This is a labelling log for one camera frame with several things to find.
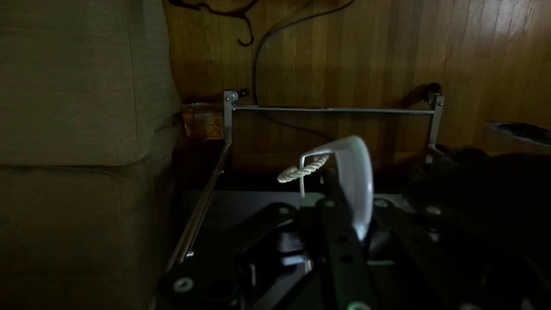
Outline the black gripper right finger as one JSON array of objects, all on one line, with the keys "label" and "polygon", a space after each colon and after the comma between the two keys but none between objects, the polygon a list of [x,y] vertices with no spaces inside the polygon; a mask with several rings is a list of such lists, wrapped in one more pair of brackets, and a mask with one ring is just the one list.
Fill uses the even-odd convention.
[{"label": "black gripper right finger", "polygon": [[379,310],[362,244],[351,225],[351,212],[338,182],[322,186],[315,215],[326,310]]}]

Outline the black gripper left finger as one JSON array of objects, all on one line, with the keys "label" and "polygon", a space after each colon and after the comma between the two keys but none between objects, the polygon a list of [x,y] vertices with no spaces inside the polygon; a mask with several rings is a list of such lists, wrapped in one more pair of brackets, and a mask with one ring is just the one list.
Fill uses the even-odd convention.
[{"label": "black gripper left finger", "polygon": [[271,203],[234,227],[205,227],[195,255],[157,284],[157,310],[245,310],[296,267],[281,248],[298,210]]}]

